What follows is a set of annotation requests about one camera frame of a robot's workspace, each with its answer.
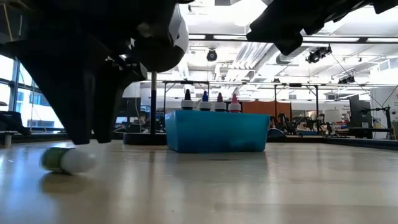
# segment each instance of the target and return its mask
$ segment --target blue container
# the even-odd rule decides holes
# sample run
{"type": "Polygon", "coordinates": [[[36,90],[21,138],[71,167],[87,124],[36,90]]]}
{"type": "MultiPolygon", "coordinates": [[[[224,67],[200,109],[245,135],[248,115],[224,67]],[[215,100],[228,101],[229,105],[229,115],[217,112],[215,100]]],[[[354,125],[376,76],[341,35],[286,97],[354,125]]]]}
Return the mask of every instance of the blue container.
{"type": "Polygon", "coordinates": [[[261,152],[269,116],[213,111],[174,111],[166,115],[167,145],[181,153],[261,152]]]}

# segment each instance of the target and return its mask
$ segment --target ceiling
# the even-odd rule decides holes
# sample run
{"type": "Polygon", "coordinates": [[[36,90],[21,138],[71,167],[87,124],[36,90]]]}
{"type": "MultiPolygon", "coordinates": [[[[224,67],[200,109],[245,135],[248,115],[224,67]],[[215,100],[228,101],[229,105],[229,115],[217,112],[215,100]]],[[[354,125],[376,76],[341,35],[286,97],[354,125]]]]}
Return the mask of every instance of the ceiling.
{"type": "MultiPolygon", "coordinates": [[[[196,0],[188,8],[180,9],[190,34],[247,34],[249,24],[267,7],[266,0],[196,0]]],[[[337,23],[329,22],[316,35],[398,37],[398,7],[376,15],[372,7],[365,7],[347,15],[337,23]]],[[[266,82],[275,78],[282,82],[337,83],[354,75],[358,83],[391,83],[383,78],[372,78],[379,72],[380,63],[398,58],[398,45],[393,44],[330,44],[333,55],[318,63],[306,61],[309,52],[327,44],[306,44],[288,57],[280,54],[274,44],[232,41],[190,41],[184,59],[178,67],[161,76],[166,80],[204,80],[217,82],[266,82]],[[209,49],[215,49],[218,58],[208,62],[209,49]]],[[[265,91],[250,86],[238,88],[213,86],[214,93],[237,92],[242,95],[263,95],[265,91]]]]}

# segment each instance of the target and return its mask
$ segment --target orange wall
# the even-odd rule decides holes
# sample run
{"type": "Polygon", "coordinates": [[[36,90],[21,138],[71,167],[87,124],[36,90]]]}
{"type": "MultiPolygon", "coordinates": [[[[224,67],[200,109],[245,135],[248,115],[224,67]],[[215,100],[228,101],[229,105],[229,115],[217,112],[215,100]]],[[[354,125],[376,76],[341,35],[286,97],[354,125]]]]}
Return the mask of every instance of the orange wall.
{"type": "MultiPolygon", "coordinates": [[[[291,119],[291,104],[277,102],[277,115],[283,112],[286,117],[291,119]]],[[[270,116],[275,115],[275,101],[262,102],[262,101],[252,101],[243,102],[243,113],[252,114],[267,114],[270,116]]]]}

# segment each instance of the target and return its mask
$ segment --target white bottle cap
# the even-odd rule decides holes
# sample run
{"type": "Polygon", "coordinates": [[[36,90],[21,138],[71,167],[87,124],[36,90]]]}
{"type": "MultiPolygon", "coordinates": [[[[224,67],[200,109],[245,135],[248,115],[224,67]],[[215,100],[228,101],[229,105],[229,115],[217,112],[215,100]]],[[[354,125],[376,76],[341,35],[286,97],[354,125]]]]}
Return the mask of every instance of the white bottle cap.
{"type": "Polygon", "coordinates": [[[199,103],[199,110],[200,109],[207,109],[207,110],[211,110],[211,107],[213,106],[212,103],[210,102],[200,102],[199,103]]]}
{"type": "Polygon", "coordinates": [[[232,111],[232,110],[241,111],[241,104],[240,103],[231,103],[230,105],[228,105],[228,110],[229,111],[232,111]]]}
{"type": "Polygon", "coordinates": [[[226,103],[222,103],[222,102],[214,103],[214,110],[225,110],[226,111],[226,103]]]}
{"type": "Polygon", "coordinates": [[[94,155],[78,149],[69,150],[61,159],[61,168],[71,174],[87,172],[95,165],[94,155]]]}
{"type": "Polygon", "coordinates": [[[196,106],[195,102],[192,100],[182,100],[181,108],[194,108],[196,106]]]}

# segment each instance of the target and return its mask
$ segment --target red bottle cap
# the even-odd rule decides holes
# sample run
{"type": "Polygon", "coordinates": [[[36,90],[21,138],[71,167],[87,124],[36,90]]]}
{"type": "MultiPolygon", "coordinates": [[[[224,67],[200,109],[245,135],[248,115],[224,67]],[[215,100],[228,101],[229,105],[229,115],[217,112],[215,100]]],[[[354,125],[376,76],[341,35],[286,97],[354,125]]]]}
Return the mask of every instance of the red bottle cap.
{"type": "Polygon", "coordinates": [[[232,95],[232,103],[238,103],[238,98],[236,97],[236,93],[232,95]]]}
{"type": "Polygon", "coordinates": [[[217,103],[222,103],[222,102],[224,102],[224,100],[223,100],[223,95],[222,95],[221,93],[218,93],[218,96],[217,96],[217,103]]]}

